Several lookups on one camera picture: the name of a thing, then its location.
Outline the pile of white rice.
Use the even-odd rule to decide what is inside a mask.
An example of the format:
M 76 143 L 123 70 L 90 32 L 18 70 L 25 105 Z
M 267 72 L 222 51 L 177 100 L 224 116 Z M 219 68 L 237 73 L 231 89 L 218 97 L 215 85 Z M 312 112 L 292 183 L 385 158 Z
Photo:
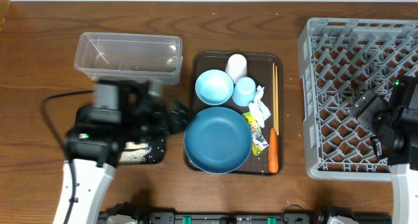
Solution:
M 139 165 L 146 161 L 146 156 L 151 152 L 151 147 L 147 143 L 135 144 L 127 142 L 125 149 L 122 151 L 119 164 L 120 165 Z

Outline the dark blue large bowl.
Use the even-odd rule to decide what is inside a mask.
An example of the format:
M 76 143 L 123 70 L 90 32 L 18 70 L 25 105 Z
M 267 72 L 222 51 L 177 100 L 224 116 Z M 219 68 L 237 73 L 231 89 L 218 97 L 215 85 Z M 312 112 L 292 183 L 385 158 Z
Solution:
M 184 133 L 184 150 L 200 170 L 226 174 L 248 159 L 252 134 L 247 121 L 236 111 L 211 107 L 197 113 Z

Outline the light blue small bowl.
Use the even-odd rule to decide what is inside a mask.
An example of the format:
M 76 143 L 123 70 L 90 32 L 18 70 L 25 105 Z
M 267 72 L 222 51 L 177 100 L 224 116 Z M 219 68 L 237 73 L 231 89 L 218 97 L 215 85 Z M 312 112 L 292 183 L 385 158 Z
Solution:
M 234 84 L 224 71 L 211 69 L 203 72 L 195 82 L 195 93 L 205 104 L 217 106 L 226 103 L 232 96 Z

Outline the light blue plastic cup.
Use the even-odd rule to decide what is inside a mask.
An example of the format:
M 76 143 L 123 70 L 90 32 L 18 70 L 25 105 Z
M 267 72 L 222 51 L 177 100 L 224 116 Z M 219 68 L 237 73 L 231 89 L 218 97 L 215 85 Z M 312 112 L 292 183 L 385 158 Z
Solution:
M 233 101 L 238 106 L 248 106 L 253 102 L 256 92 L 255 81 L 250 77 L 240 78 L 233 91 Z

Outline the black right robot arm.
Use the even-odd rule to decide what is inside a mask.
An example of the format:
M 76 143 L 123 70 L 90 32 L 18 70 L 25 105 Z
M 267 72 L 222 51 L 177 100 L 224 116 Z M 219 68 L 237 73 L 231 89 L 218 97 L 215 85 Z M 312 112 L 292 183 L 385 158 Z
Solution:
M 417 78 L 397 78 L 388 101 L 366 91 L 349 115 L 374 135 L 374 155 L 387 159 L 393 186 L 392 222 L 417 223 Z

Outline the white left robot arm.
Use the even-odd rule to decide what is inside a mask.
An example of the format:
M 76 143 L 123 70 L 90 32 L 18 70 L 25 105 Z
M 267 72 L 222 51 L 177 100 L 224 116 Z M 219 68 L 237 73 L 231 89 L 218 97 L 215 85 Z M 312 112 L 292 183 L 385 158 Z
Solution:
M 176 102 L 172 110 L 154 101 L 154 84 L 98 80 L 90 105 L 76 112 L 74 126 L 60 138 L 42 115 L 65 156 L 63 185 L 54 223 L 96 223 L 107 189 L 124 153 L 157 152 L 168 136 L 185 130 L 194 111 Z

